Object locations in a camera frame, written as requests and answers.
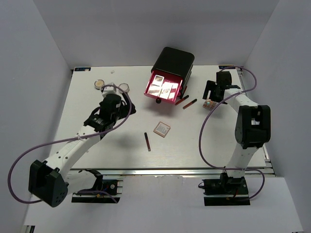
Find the multicolour small palette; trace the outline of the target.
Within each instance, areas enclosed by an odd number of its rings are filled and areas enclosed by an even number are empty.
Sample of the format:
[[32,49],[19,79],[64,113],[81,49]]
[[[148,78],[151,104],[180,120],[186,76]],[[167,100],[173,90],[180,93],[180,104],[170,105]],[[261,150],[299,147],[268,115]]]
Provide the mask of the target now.
[[208,99],[204,102],[203,108],[208,109],[209,111],[212,111],[217,104],[218,104],[217,102],[212,101],[211,99]]

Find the square palette label side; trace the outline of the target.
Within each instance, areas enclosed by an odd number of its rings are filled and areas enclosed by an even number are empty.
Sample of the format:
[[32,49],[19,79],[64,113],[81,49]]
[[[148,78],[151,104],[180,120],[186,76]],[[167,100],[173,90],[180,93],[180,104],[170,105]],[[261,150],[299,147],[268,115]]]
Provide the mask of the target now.
[[153,132],[156,133],[157,135],[165,138],[165,136],[168,134],[170,131],[171,127],[163,122],[159,122],[157,126],[154,128]]

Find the pink blush palette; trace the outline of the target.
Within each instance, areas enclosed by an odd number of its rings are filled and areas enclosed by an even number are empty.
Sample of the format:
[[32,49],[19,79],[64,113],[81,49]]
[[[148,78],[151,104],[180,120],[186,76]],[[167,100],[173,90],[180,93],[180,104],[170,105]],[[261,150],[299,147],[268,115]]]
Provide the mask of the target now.
[[161,90],[161,93],[160,93],[160,97],[163,98],[163,99],[168,99],[169,98],[169,95],[171,93],[171,89],[172,89],[172,86],[173,84],[170,83],[170,82],[165,82],[163,85],[162,85],[162,90]]

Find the pink drawer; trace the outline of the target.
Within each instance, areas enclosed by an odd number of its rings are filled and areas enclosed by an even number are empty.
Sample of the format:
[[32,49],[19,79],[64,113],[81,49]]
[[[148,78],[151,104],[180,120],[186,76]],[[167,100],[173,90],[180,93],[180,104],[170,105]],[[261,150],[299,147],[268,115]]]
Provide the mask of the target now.
[[144,95],[157,103],[175,104],[183,83],[182,77],[161,70],[153,70]]

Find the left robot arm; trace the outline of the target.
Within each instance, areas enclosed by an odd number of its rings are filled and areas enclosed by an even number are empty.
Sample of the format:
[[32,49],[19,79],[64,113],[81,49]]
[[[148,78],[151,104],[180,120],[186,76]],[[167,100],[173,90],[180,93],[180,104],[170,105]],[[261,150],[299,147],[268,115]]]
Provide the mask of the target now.
[[75,138],[43,162],[30,166],[29,191],[51,207],[58,206],[69,194],[108,195],[103,175],[95,169],[70,173],[74,164],[118,127],[118,120],[126,121],[136,112],[127,93],[107,94],[94,109]]

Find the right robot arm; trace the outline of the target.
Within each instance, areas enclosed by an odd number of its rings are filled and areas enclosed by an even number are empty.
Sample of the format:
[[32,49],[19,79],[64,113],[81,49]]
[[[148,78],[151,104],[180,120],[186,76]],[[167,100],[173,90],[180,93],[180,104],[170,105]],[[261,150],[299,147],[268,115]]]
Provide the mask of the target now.
[[236,146],[228,164],[223,168],[226,177],[219,181],[224,193],[232,193],[237,188],[235,179],[244,177],[253,155],[271,138],[271,109],[249,99],[247,92],[232,84],[229,71],[222,69],[216,73],[216,81],[207,81],[204,104],[210,110],[208,117],[222,104],[228,104],[237,113],[235,125]]

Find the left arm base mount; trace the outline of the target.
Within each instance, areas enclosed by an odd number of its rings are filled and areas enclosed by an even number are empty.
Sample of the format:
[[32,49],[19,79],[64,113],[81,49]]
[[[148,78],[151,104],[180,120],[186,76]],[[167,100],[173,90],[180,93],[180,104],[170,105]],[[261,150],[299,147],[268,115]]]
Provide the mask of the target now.
[[94,169],[84,170],[92,174],[96,180],[91,188],[84,188],[76,193],[73,193],[72,203],[113,203],[117,204],[120,201],[123,180],[106,179],[103,174]]

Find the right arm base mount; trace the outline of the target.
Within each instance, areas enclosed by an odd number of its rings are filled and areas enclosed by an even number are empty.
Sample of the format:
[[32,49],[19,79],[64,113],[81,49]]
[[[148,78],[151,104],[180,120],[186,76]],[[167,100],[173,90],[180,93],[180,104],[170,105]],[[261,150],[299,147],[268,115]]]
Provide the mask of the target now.
[[220,174],[218,179],[204,179],[198,184],[204,191],[205,206],[248,206],[250,198],[245,177],[228,177]]

